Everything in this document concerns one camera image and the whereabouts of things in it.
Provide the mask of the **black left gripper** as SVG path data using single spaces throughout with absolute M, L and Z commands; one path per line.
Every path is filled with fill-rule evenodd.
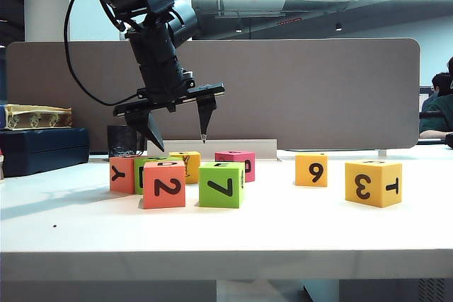
M 126 123 L 150 140 L 159 150 L 164 151 L 164 141 L 151 111 L 167 108 L 176 111 L 176 106 L 197 100 L 197 110 L 200 119 L 200 138 L 203 143 L 207 140 L 207 129 L 214 110 L 217 109 L 215 96 L 223 95 L 224 84 L 214 83 L 196 86 L 192 71 L 182 69 L 182 82 L 179 86 L 165 89 L 161 86 L 137 89 L 138 101 L 116 105 L 113 115 L 125 116 Z

